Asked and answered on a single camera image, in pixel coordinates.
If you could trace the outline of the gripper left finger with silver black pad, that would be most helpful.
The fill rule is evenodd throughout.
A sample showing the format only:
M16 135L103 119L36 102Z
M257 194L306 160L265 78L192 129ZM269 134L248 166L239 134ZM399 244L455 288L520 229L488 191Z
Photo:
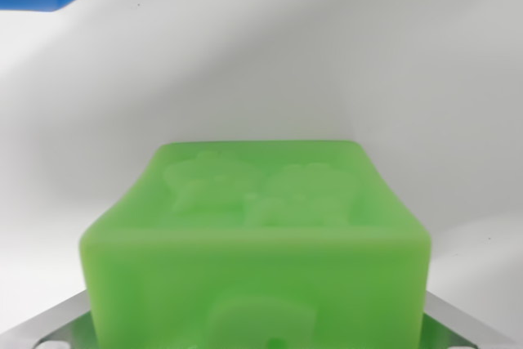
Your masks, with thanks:
M1 348L94 348L86 291L1 334Z

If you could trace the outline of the gripper right finger with silver black pad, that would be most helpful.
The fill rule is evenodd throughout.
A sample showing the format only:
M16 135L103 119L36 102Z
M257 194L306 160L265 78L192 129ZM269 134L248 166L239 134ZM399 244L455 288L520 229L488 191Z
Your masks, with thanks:
M464 311L426 293L420 348L522 348Z

